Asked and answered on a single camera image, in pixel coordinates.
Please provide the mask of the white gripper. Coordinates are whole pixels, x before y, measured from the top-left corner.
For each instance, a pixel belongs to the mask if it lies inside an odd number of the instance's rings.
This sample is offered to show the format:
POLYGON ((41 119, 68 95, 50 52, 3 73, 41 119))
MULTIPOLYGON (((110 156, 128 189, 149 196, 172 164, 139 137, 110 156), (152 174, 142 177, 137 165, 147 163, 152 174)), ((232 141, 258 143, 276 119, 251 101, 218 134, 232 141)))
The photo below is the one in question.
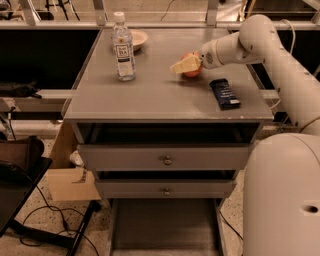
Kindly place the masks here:
POLYGON ((199 50, 199 57, 190 54, 170 66, 170 71, 175 74, 198 71, 201 67, 215 69, 222 66, 217 54, 216 43, 206 43, 199 50))

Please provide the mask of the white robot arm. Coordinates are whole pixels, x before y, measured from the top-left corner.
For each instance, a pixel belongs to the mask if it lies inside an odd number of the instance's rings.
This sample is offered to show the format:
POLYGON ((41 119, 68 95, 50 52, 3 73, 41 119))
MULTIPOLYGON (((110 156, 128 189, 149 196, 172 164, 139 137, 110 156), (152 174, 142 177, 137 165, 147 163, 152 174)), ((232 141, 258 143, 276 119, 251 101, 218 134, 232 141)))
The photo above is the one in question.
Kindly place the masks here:
POLYGON ((243 256, 320 256, 320 83, 282 45, 274 23, 253 15, 239 31, 205 43, 173 64, 261 63, 295 130, 254 147, 243 192, 243 256))

